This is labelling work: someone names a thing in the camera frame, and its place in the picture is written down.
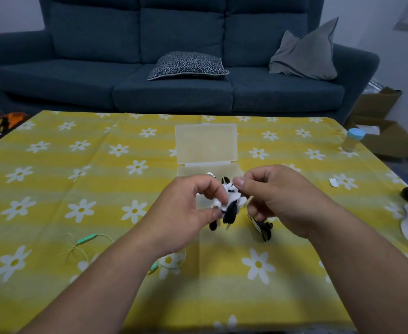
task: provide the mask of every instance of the fingernail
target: fingernail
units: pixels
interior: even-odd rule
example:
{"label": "fingernail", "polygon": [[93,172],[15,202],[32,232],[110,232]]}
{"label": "fingernail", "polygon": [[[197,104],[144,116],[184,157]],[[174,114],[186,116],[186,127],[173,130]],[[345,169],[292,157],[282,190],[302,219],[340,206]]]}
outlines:
{"label": "fingernail", "polygon": [[243,187],[243,185],[244,185],[244,178],[243,178],[243,177],[235,177],[235,178],[233,179],[233,184],[234,184],[236,187]]}
{"label": "fingernail", "polygon": [[221,219],[223,217],[223,214],[221,213],[220,210],[215,210],[213,211],[213,219]]}

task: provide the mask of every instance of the blue sofa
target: blue sofa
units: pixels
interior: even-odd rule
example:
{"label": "blue sofa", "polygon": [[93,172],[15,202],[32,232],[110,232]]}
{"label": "blue sofa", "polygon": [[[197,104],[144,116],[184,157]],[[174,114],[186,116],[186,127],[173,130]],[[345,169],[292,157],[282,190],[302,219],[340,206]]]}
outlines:
{"label": "blue sofa", "polygon": [[[0,34],[0,109],[324,116],[343,123],[379,57],[334,45],[332,82],[269,74],[286,30],[324,0],[40,0],[45,29]],[[147,81],[170,51],[220,56],[221,80]]]}

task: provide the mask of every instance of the gray pillow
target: gray pillow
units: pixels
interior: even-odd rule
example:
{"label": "gray pillow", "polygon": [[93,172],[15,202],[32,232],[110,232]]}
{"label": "gray pillow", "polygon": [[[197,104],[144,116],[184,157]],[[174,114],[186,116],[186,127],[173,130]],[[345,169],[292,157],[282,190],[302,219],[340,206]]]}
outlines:
{"label": "gray pillow", "polygon": [[270,59],[269,73],[282,72],[316,80],[336,78],[337,71],[332,62],[332,39],[337,22],[338,17],[318,27],[303,39],[286,31],[280,49]]}
{"label": "gray pillow", "polygon": [[200,52],[172,51],[157,61],[147,80],[178,75],[220,78],[228,74],[219,57]]}

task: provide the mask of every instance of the yellow floral tablecloth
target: yellow floral tablecloth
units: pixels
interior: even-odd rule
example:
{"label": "yellow floral tablecloth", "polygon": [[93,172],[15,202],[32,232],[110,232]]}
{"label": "yellow floral tablecloth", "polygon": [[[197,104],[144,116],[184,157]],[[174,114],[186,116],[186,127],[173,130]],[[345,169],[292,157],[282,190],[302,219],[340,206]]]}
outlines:
{"label": "yellow floral tablecloth", "polygon": [[[140,220],[177,174],[175,125],[199,123],[236,123],[243,171],[292,167],[408,257],[399,230],[405,183],[363,145],[339,150],[345,131],[331,119],[44,111],[0,140],[0,332],[21,328],[87,268],[80,251],[58,257],[69,249],[66,233],[116,239]],[[308,241],[277,220],[272,234],[264,243],[245,209],[228,231],[202,230],[179,269],[145,278],[125,327],[349,323]],[[109,243],[83,245],[89,261]]]}

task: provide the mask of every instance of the bottle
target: bottle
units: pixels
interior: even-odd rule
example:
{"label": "bottle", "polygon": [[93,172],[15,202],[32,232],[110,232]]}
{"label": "bottle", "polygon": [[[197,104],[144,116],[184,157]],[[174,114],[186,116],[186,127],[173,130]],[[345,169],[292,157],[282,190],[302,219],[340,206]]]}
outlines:
{"label": "bottle", "polygon": [[363,139],[366,133],[361,128],[351,128],[346,134],[341,149],[346,152],[354,152],[357,144]]}

